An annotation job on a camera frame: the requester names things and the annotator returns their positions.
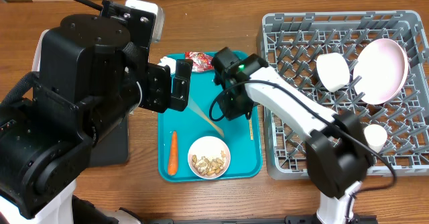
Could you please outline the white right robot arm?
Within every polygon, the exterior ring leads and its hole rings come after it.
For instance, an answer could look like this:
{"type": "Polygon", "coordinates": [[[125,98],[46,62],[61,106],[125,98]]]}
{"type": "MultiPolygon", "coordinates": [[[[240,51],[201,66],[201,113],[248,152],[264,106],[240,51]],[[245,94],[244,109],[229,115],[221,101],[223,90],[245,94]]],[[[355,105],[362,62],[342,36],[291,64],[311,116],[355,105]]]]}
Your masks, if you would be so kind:
{"type": "Polygon", "coordinates": [[[357,195],[365,192],[361,185],[376,159],[388,167],[393,178],[384,187],[397,182],[392,165],[380,155],[386,141],[380,126],[363,127],[352,111],[337,113],[310,100],[256,54],[241,60],[224,48],[211,64],[214,83],[223,88],[212,104],[219,105],[224,118],[249,117],[260,104],[305,144],[307,173],[320,191],[320,204],[315,214],[287,216],[286,223],[377,222],[375,216],[355,214],[353,204],[357,195]]]}

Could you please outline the pink bowl with food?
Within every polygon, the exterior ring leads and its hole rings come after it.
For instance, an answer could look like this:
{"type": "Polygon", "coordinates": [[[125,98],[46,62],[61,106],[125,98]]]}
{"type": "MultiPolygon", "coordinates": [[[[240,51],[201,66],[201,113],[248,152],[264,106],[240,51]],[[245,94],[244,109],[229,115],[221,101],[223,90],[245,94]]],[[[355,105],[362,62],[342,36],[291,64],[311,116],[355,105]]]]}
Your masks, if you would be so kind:
{"type": "Polygon", "coordinates": [[[229,168],[231,153],[220,138],[205,136],[197,139],[188,151],[191,171],[205,180],[220,178],[229,168]]]}

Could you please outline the white bowl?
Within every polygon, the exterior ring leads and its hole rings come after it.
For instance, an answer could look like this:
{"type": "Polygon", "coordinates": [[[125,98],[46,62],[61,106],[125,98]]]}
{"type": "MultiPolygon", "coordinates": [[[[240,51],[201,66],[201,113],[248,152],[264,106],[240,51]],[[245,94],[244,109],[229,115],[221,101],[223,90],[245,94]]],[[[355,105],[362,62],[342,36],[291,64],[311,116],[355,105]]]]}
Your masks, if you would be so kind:
{"type": "Polygon", "coordinates": [[[335,92],[349,83],[349,67],[339,53],[319,55],[316,59],[316,71],[322,85],[330,92],[335,92]]]}

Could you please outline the large white plate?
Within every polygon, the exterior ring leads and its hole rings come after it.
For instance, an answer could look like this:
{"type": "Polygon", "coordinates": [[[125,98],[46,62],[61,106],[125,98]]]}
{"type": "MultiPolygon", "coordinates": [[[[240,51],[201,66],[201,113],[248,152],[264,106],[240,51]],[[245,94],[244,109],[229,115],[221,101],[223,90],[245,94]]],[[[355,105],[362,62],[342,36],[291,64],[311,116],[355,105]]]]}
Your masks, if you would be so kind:
{"type": "Polygon", "coordinates": [[[360,53],[353,69],[355,92],[370,105],[393,99],[408,75],[408,59],[404,49],[394,40],[381,38],[368,44],[360,53]]]}

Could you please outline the wooden chopstick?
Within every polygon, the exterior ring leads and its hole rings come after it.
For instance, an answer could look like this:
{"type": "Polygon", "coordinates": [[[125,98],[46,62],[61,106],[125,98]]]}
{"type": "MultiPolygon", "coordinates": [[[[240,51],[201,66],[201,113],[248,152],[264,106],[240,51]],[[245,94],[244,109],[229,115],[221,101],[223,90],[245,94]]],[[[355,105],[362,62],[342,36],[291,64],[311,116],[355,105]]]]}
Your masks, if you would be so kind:
{"type": "Polygon", "coordinates": [[[249,119],[249,135],[250,135],[250,140],[253,141],[254,140],[254,134],[253,134],[253,123],[252,120],[249,119]]]}
{"type": "Polygon", "coordinates": [[[208,116],[202,111],[202,109],[195,103],[195,101],[191,97],[189,97],[188,99],[188,107],[198,116],[203,118],[208,124],[210,124],[220,134],[221,137],[225,136],[224,131],[208,118],[208,116]]]}

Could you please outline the pale green cup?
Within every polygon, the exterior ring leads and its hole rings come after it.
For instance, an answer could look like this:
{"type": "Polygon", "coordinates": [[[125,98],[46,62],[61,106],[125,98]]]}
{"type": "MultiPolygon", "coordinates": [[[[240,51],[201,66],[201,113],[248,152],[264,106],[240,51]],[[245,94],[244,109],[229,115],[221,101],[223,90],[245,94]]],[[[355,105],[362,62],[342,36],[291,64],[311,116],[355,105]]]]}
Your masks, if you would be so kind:
{"type": "Polygon", "coordinates": [[[380,125],[371,124],[364,128],[363,133],[368,146],[379,153],[387,141],[386,130],[380,125]]]}

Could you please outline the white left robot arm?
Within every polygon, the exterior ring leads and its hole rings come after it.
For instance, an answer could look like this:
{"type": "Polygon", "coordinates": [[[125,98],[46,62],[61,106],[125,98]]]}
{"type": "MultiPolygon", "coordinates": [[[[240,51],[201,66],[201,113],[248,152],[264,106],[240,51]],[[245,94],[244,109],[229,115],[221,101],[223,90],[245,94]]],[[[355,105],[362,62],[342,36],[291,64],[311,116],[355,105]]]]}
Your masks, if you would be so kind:
{"type": "Polygon", "coordinates": [[[34,69],[1,101],[2,223],[139,223],[74,195],[93,148],[136,108],[185,110],[190,62],[149,62],[165,21],[155,3],[73,0],[96,10],[41,36],[34,69]]]}

